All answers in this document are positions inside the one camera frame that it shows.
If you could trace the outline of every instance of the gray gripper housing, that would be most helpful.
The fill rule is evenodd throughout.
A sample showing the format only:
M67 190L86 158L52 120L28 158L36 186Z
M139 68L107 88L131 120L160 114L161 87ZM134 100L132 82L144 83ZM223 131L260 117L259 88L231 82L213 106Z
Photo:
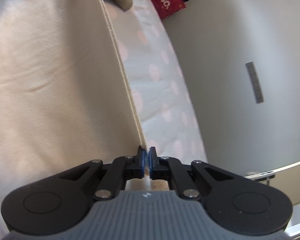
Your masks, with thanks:
M121 191L96 202L76 226L50 236L11 232L4 240L288 240L283 231L244 236L215 223L197 201L175 191Z

